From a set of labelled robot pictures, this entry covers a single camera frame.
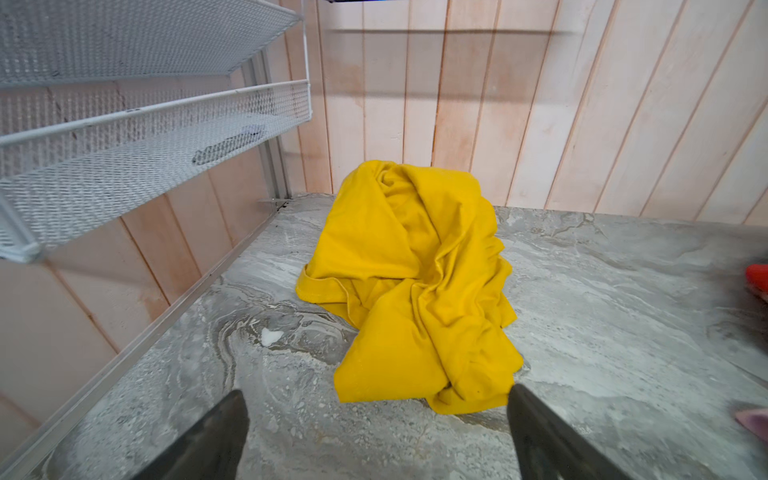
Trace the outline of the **yellow printed t-shirt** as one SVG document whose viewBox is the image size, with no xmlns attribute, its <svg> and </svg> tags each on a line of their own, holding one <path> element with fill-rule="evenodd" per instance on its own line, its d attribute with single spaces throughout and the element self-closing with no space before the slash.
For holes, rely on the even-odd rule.
<svg viewBox="0 0 768 480">
<path fill-rule="evenodd" d="M 351 172 L 296 284 L 357 332 L 338 399 L 423 399 L 444 415 L 504 406 L 523 358 L 505 332 L 516 315 L 502 251 L 472 175 L 388 161 Z"/>
</svg>

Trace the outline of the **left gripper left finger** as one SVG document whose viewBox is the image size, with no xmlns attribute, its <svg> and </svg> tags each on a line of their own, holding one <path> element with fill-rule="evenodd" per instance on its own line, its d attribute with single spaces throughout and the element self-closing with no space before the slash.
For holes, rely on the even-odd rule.
<svg viewBox="0 0 768 480">
<path fill-rule="evenodd" d="M 235 479 L 249 416 L 241 390 L 233 390 L 133 479 Z"/>
</svg>

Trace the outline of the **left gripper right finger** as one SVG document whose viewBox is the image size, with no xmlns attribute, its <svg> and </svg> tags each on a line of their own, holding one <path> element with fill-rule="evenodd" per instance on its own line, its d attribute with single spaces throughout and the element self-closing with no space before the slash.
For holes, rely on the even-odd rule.
<svg viewBox="0 0 768 480">
<path fill-rule="evenodd" d="M 523 479 L 630 478 L 522 384 L 509 392 L 507 419 Z"/>
</svg>

